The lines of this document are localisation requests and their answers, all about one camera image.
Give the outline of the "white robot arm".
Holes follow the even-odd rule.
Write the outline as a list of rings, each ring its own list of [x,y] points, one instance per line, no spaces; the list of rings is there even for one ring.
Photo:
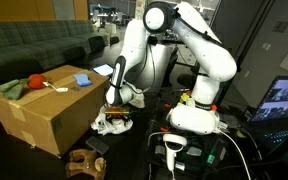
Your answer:
[[[126,82],[125,76],[144,59],[149,38],[167,31],[177,36],[199,67],[189,100],[177,103],[170,110],[170,124],[200,134],[218,130],[220,117],[213,102],[220,84],[235,76],[237,65],[201,13],[188,2],[170,5],[154,1],[147,6],[141,19],[128,23],[124,44],[114,63],[106,102],[119,106],[135,99],[135,87]]]

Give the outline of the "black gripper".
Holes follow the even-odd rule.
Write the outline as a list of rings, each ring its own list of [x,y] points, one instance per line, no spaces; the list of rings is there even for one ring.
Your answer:
[[[117,112],[107,113],[106,120],[112,125],[126,125],[126,123],[130,120],[130,114]]]

